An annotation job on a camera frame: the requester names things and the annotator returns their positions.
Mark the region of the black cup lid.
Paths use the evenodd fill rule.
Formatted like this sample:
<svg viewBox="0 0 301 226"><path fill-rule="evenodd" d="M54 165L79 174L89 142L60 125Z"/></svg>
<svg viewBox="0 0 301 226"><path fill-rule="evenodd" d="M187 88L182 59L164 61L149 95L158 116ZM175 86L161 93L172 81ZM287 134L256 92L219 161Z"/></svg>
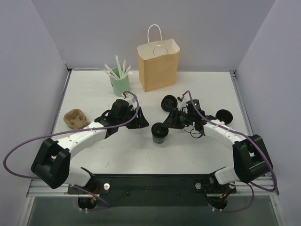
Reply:
<svg viewBox="0 0 301 226"><path fill-rule="evenodd" d="M168 128L163 126L163 123L157 122L152 125L151 133L153 136L157 138L165 138L168 135L169 130Z"/></svg>

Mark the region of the black coffee cup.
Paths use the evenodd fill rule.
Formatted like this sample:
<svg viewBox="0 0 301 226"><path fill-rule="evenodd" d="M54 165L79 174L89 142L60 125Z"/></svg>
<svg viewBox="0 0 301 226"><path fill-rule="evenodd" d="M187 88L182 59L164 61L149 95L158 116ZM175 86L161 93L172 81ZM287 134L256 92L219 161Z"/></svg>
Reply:
<svg viewBox="0 0 301 226"><path fill-rule="evenodd" d="M163 136L163 137L162 136L158 137L158 136L155 136L155 135L152 136L152 140L156 144L162 144L165 141L165 139L166 139L166 136Z"/></svg>
<svg viewBox="0 0 301 226"><path fill-rule="evenodd" d="M230 124L233 121L233 115L230 111L226 109L220 109L216 112L215 117L219 121L223 121L225 125Z"/></svg>

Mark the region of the brown cardboard cup carrier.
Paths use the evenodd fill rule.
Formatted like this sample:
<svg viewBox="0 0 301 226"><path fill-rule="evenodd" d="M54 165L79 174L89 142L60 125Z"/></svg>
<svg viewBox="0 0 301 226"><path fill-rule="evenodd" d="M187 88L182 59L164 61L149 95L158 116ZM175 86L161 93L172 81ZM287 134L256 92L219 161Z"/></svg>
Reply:
<svg viewBox="0 0 301 226"><path fill-rule="evenodd" d="M67 112L63 117L63 121L73 130L83 129L90 124L90 121L80 109L72 109Z"/></svg>

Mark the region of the brown paper bag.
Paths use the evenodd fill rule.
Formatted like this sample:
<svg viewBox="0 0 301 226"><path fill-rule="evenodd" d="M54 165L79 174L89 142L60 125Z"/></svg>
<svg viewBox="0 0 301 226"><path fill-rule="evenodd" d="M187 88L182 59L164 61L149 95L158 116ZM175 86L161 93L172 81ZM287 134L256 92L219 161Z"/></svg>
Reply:
<svg viewBox="0 0 301 226"><path fill-rule="evenodd" d="M145 92L172 86L177 81L180 47L174 39L151 42L137 47L139 80Z"/></svg>

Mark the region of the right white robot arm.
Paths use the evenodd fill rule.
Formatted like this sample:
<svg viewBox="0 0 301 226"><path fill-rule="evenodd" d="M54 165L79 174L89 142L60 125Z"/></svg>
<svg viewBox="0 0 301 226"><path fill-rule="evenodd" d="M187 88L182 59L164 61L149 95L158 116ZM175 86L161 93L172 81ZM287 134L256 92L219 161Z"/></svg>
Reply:
<svg viewBox="0 0 301 226"><path fill-rule="evenodd" d="M169 129L185 129L191 126L200 137L213 138L232 152L233 164L218 169L213 173L214 177L209 179L208 185L212 191L219 192L225 184L231 182L250 183L271 171L272 162L263 139L259 135L238 134L228 127L232 118L206 115L197 99L188 101L172 95L163 98L161 108L169 115L163 123L153 125L153 137L164 139Z"/></svg>

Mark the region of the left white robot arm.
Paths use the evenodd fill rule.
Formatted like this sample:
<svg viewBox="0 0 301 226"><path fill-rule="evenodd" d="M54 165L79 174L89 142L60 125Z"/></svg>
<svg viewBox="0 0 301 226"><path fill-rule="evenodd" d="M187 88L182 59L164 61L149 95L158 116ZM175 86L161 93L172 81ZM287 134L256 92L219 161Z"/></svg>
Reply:
<svg viewBox="0 0 301 226"><path fill-rule="evenodd" d="M44 140L32 163L31 171L49 187L56 189L62 184L79 186L89 194L95 189L93 173L84 167L71 167L72 158L96 142L116 133L120 126L142 129L149 126L141 107L134 108L131 100L116 100L111 109L105 111L83 131L67 137Z"/></svg>

